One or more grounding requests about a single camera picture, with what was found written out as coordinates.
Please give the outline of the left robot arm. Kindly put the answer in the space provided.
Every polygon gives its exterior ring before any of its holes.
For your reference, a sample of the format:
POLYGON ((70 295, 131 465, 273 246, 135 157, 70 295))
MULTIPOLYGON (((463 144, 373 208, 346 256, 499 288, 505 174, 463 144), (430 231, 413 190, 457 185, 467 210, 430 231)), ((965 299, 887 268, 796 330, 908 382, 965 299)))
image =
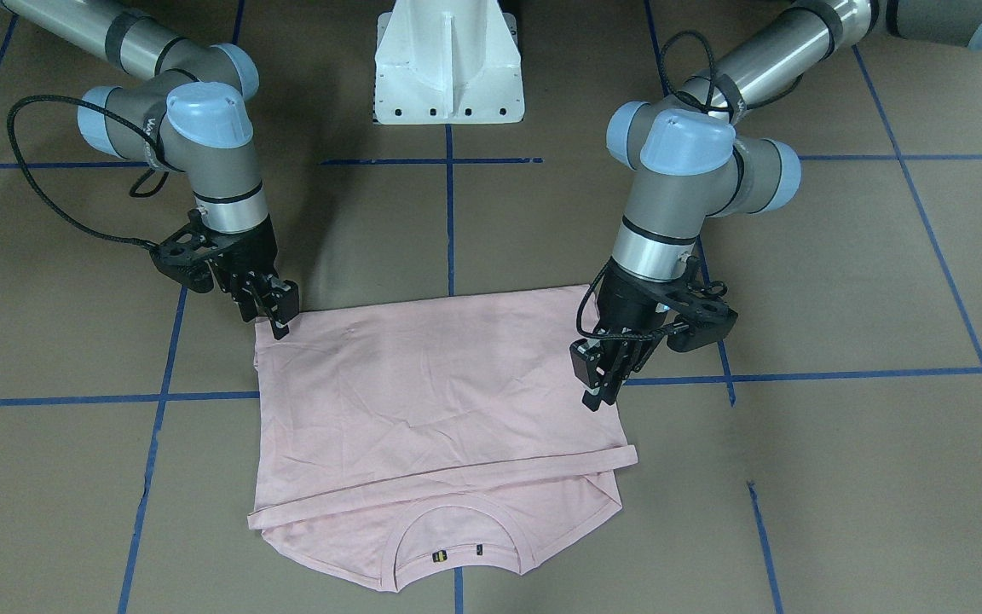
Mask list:
POLYGON ((982 51, 982 1, 794 1, 725 57, 701 32, 707 63, 658 102, 613 113, 605 147, 633 185, 610 260, 585 292, 598 319, 570 346, 583 404, 613 405, 658 345, 716 345, 737 321, 725 284, 705 282, 694 250, 710 217, 780 209, 801 183, 793 148, 737 135, 737 122, 787 96, 811 67, 885 30, 893 38, 982 51))

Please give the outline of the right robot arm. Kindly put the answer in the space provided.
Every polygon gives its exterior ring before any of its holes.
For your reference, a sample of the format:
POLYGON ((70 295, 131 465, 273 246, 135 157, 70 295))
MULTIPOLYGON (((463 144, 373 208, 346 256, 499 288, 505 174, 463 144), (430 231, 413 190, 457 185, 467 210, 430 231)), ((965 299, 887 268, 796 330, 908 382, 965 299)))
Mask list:
POLYGON ((233 43, 203 46, 117 1, 3 1, 1 8, 140 79, 62 97, 77 109, 91 148, 147 164, 149 175, 188 179, 187 225, 161 242, 99 233, 140 247, 187 290, 214 288, 243 320, 269 319, 277 339, 299 312, 297 284, 280 278, 268 199, 246 104, 260 87, 256 63, 233 43))

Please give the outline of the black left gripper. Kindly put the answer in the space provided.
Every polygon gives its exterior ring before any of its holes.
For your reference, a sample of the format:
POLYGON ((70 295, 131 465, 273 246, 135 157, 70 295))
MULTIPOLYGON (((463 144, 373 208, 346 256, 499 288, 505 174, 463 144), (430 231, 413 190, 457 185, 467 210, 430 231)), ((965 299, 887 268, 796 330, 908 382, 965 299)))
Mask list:
POLYGON ((666 282, 632 275, 609 261, 600 281, 593 334, 621 341, 613 342, 611 365, 605 364, 603 341, 577 339, 570 345, 570 364, 584 387, 581 403, 588 409, 613 407, 624 382, 642 370, 660 339, 678 353, 725 339, 739 318, 724 301, 725 292, 722 282, 704 282, 698 261, 686 261, 681 275, 666 282))

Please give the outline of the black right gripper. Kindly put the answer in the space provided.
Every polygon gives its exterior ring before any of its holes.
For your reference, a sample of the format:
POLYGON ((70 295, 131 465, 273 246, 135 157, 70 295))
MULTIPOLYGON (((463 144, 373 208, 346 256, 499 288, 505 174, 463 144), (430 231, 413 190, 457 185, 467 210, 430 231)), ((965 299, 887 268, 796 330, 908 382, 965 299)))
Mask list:
POLYGON ((283 339, 300 312, 296 282, 278 279, 277 245, 270 218, 240 233, 223 233, 207 227, 198 210, 188 222, 149 250, 160 273, 195 294, 218 287, 233 297, 243 322, 251 322, 258 310, 269 319, 274 339, 283 339))

